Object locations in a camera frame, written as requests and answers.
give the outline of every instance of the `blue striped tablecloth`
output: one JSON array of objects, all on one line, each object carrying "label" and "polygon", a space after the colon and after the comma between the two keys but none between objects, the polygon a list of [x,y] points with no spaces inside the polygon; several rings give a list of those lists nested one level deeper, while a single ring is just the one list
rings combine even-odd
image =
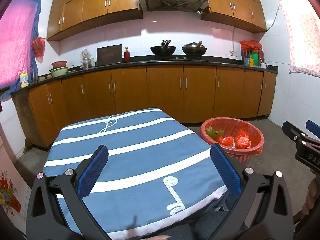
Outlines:
[{"label": "blue striped tablecloth", "polygon": [[[109,160],[84,203],[113,240],[144,236],[190,216],[226,187],[210,159],[210,145],[158,108],[64,127],[44,173],[75,169],[99,145]],[[79,232],[62,196],[70,228]]]}]

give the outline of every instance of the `electrical outlet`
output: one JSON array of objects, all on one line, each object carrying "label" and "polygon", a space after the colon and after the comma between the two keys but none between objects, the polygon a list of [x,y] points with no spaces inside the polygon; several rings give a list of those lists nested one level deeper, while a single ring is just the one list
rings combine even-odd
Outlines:
[{"label": "electrical outlet", "polygon": [[236,56],[237,56],[237,52],[236,52],[236,51],[229,50],[229,55],[236,57]]}]

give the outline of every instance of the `red basket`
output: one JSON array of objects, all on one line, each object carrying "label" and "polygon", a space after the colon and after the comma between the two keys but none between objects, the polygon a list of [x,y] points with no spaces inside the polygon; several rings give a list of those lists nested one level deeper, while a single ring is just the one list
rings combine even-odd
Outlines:
[{"label": "red basket", "polygon": [[262,152],[264,144],[263,134],[258,128],[248,122],[229,117],[215,117],[205,121],[201,125],[199,135],[206,143],[212,145],[217,142],[207,135],[205,129],[209,128],[209,126],[212,127],[212,130],[224,130],[223,137],[229,135],[235,137],[240,130],[249,135],[252,146],[249,149],[236,149],[220,144],[229,156],[236,158],[243,166],[248,165],[252,156],[259,155]]}]

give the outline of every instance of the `black countertop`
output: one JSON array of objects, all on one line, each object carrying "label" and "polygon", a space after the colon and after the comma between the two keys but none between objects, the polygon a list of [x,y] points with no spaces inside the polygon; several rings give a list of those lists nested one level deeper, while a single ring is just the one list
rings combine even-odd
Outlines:
[{"label": "black countertop", "polygon": [[72,73],[69,73],[69,74],[67,72],[63,76],[54,77],[54,78],[50,78],[50,79],[36,82],[34,84],[30,84],[24,88],[17,90],[14,93],[17,93],[20,90],[31,89],[36,86],[40,86],[40,85],[43,85],[43,84],[46,84],[48,82],[55,81],[58,79],[63,79],[63,78],[67,78],[67,77],[72,77],[72,76],[76,76],[76,75],[94,72],[94,71],[109,70],[109,69],[116,69],[116,68],[125,68],[125,67],[135,67],[135,66],[159,66],[159,65],[196,65],[196,66],[206,66],[206,67],[222,66],[222,67],[235,67],[235,68],[242,68],[242,69],[250,69],[250,70],[260,71],[260,72],[267,71],[267,72],[278,74],[278,67],[273,66],[273,65],[268,65],[268,67],[266,69],[263,69],[263,68],[246,67],[243,65],[234,64],[234,62],[240,63],[241,62],[240,60],[229,60],[226,58],[218,58],[218,57],[210,57],[210,58],[213,60],[223,59],[223,61],[226,61],[226,62],[217,62],[217,61],[210,61],[210,60],[188,60],[188,59],[170,59],[170,60],[154,60],[153,59],[153,60],[145,60],[145,61],[132,61],[132,62],[128,62],[128,63],[117,63],[117,64],[89,68],[89,69],[85,69],[85,70],[73,71]]}]

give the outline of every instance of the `pink curtain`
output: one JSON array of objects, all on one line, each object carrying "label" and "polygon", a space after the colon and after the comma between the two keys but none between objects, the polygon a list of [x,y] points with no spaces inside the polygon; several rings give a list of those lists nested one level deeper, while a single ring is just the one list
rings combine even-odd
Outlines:
[{"label": "pink curtain", "polygon": [[17,83],[19,71],[30,71],[30,48],[37,6],[31,0],[12,0],[0,19],[0,87]]},{"label": "pink curtain", "polygon": [[308,0],[278,0],[290,41],[291,72],[320,77],[320,19]]}]

